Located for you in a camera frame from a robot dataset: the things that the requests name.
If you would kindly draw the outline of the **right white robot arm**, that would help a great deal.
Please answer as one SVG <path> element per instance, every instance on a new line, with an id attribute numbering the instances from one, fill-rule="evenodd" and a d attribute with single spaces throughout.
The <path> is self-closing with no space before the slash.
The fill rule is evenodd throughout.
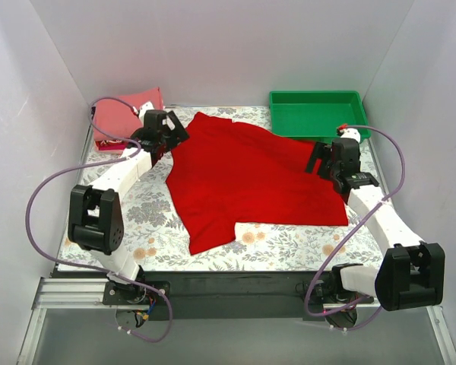
<path id="1" fill-rule="evenodd" d="M 347 206 L 357 213 L 383 254 L 377 269 L 361 264 L 335 265 L 328 291 L 337 302 L 355 293 L 376 298 L 387 311 L 434 306 L 442 302 L 445 251 L 427 243 L 398 216 L 378 180 L 361 170 L 359 142 L 335 138 L 318 142 L 306 165 L 333 183 Z"/>

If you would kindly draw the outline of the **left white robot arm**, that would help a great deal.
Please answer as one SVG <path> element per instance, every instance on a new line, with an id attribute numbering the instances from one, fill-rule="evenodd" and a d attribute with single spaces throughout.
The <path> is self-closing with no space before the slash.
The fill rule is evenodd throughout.
<path id="1" fill-rule="evenodd" d="M 68 217 L 68 239 L 97 258 L 107 277 L 122 284 L 120 294 L 131 304 L 146 297 L 147 287 L 137 279 L 140 266 L 122 245 L 122 200 L 165 153 L 189 138 L 173 111 L 148 109 L 139 119 L 142 127 L 131 135 L 121 157 L 91 184 L 71 190 Z"/>

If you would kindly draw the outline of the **red t shirt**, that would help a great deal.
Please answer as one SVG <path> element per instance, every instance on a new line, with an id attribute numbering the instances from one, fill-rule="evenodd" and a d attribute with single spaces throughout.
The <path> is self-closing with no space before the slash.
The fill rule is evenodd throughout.
<path id="1" fill-rule="evenodd" d="M 198 112 L 166 179 L 196 255 L 231 243 L 237 223 L 346 226 L 343 199 L 306 172 L 314 143 Z"/>

